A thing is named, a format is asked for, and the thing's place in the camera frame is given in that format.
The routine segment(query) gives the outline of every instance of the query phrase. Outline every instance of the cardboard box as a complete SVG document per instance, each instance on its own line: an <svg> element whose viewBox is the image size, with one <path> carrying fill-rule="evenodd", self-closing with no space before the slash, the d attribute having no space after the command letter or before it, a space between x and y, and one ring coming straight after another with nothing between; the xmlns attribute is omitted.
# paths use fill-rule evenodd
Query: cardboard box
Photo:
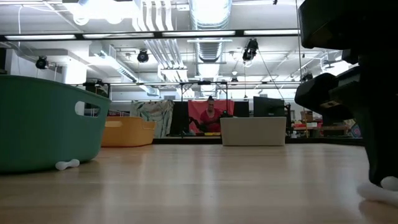
<svg viewBox="0 0 398 224"><path fill-rule="evenodd" d="M301 111L301 119L302 120L307 120L307 122L312 122L313 121L313 113L312 111Z"/></svg>

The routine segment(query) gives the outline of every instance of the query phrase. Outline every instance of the white ceiling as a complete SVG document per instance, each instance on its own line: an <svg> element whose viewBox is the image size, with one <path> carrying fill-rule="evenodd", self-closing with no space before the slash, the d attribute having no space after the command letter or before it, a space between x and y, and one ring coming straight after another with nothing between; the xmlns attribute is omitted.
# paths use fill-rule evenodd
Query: white ceiling
<svg viewBox="0 0 398 224"><path fill-rule="evenodd" d="M186 4L187 0L172 1L174 4ZM280 4L273 5L233 5L231 11L231 19L229 28L231 29L296 29L297 28L297 13L296 7L287 5L292 4L294 0L279 0ZM0 5L0 34L17 34L19 33L18 26L18 12L21 6L5 6ZM47 6L34 6L42 10L50 10ZM64 10L62 5L54 5L56 9ZM66 19L73 23L72 15L69 12L60 12ZM177 30L190 29L189 11L178 11L176 8L172 10L173 23ZM44 12L29 7L21 9L21 33L48 33L48 32L78 32L73 26L65 22L58 14L54 12ZM120 24L112 25L102 20L91 20L85 26L75 26L83 32L114 32L114 31L134 31L131 25L131 19L124 19ZM245 69L241 60L241 53L247 44L249 38L233 38L232 42L225 43L223 61L226 64L220 66L220 76L229 80L232 75L231 72L236 70L238 72L239 81L244 80ZM251 67L246 68L247 81L268 81L267 69L273 74L273 78L277 81L290 81L291 75L299 80L300 70L305 64L307 70L310 70L315 75L319 74L321 70L321 60L314 59L325 52L325 49L303 49L299 48L299 40L297 37L262 37L257 39L259 43L259 51ZM177 39L180 53L182 54L183 62L188 68L188 77L193 78L196 72L195 49L193 44L187 43L186 39ZM88 72L89 77L100 78L116 78L120 74L109 69L101 62L96 61L95 57L88 57L84 55L84 50L91 44L91 41L69 41L69 42L25 42L26 46L32 49L67 49L92 63L98 70L103 73L99 74L94 70ZM103 46L112 45L118 53L118 58L125 62L125 64L134 72L139 74L140 78L147 82L160 81L157 76L157 62L150 55L150 60L147 63L138 63L137 55L139 49L145 48L143 40L109 40L102 41ZM235 59L229 54L234 52ZM131 59L125 57L126 53L132 54Z"/></svg>

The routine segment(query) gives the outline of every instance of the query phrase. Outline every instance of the patterned curtain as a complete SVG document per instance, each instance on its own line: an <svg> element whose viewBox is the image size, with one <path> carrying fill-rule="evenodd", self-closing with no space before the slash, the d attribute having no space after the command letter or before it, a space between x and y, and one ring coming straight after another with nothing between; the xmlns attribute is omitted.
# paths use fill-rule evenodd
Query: patterned curtain
<svg viewBox="0 0 398 224"><path fill-rule="evenodd" d="M130 116L143 118L144 121L156 121L155 138L164 138L170 133L174 102L162 100L154 102L131 103Z"/></svg>

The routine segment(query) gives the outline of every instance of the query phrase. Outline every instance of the exposed ceiling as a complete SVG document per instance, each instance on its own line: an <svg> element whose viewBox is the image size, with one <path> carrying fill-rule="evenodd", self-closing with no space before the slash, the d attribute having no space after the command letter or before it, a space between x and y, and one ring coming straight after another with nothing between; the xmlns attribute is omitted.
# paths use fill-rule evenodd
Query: exposed ceiling
<svg viewBox="0 0 398 224"><path fill-rule="evenodd" d="M30 33L71 33L71 32L134 32L131 19L123 19L119 24L113 25L104 19L90 20L84 26L75 25L73 15L61 4L52 4L58 13L52 12L46 5L1 5L0 0L0 34L18 34L19 25L21 34ZM231 29L297 29L297 8L294 0L279 0L275 6L272 1L233 1L229 27ZM177 30L190 30L190 12L179 10L187 6L187 0L172 1L172 22ZM259 53L252 61L252 66L244 68L242 52L249 38L232 38L232 42L224 45L218 80L230 81L232 71L237 71L239 81L269 81L272 74L274 81L300 80L300 68L302 72L311 71L314 75L322 72L322 59L327 56L334 60L340 52L326 51L326 49L303 49L299 47L298 37L261 37L258 38ZM184 65L187 66L187 76L191 80L197 76L195 62L195 46L187 42L187 39L177 39L178 48ZM93 54L85 52L92 41L65 41L65 42L23 42L23 46L30 49L66 49L84 58L90 67L88 77L98 77L112 82L120 82L121 75L101 63ZM139 49L145 49L144 40L102 40L102 46L112 45L117 51L118 60L124 62L128 69L135 72L139 79L146 82L161 81L157 75L158 63L150 54L149 61L139 63L137 54Z"/></svg>

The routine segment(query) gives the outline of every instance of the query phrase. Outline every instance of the red shirt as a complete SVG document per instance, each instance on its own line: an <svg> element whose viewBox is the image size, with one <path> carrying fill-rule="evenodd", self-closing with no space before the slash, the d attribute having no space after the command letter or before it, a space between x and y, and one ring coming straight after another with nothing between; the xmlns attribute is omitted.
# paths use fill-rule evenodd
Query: red shirt
<svg viewBox="0 0 398 224"><path fill-rule="evenodd" d="M207 114L207 110L205 110L201 115L200 115L200 120L203 123L211 123L211 124L206 124L207 127L207 132L208 133L218 133L221 132L221 125L217 122L218 118L221 116L222 112L220 110L214 109L214 116L212 118L209 117Z"/></svg>

